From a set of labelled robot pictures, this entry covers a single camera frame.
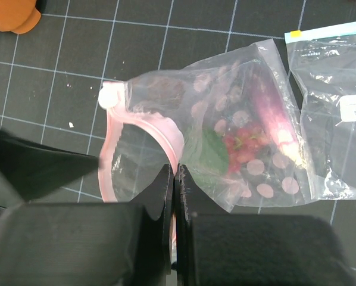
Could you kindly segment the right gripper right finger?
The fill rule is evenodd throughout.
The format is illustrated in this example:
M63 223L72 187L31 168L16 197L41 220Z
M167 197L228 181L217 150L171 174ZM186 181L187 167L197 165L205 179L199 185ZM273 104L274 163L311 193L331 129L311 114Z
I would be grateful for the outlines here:
M230 214L178 168L179 285L355 285L338 237L304 215Z

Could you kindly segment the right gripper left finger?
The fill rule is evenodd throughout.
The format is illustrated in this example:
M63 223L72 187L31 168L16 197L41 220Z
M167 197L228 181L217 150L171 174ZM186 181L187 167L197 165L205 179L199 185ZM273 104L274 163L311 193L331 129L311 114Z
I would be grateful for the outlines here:
M127 203L30 203L0 214L0 285L165 285L174 175Z

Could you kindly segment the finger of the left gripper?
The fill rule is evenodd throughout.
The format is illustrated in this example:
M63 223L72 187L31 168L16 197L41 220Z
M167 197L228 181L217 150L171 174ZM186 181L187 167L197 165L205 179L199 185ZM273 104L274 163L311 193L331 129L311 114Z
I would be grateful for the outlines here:
M98 169L98 157L41 145L0 129L0 172L24 201L48 195Z

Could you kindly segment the small red grape bunch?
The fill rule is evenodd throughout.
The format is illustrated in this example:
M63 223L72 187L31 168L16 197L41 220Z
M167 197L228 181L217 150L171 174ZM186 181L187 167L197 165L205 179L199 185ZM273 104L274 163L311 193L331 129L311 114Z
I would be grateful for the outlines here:
M254 160L257 152L270 143L270 138L260 125L250 124L241 127L235 133L223 137L223 143L229 156L228 173L237 173L243 164Z

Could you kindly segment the pink zip dotted bag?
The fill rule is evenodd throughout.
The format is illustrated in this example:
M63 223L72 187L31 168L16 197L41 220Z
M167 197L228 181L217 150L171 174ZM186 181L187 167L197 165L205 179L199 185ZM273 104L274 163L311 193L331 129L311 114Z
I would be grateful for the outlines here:
M186 167L227 211L311 202L299 111L273 40L180 70L104 82L107 131L98 171L105 202L129 201L163 165Z

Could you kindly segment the purple eggplant toy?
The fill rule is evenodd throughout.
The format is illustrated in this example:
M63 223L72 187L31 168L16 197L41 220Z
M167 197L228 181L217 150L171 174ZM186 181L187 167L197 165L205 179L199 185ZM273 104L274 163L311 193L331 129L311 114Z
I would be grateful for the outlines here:
M301 166L298 137L282 101L282 94L270 77L253 74L250 79L250 97L263 128L280 152Z

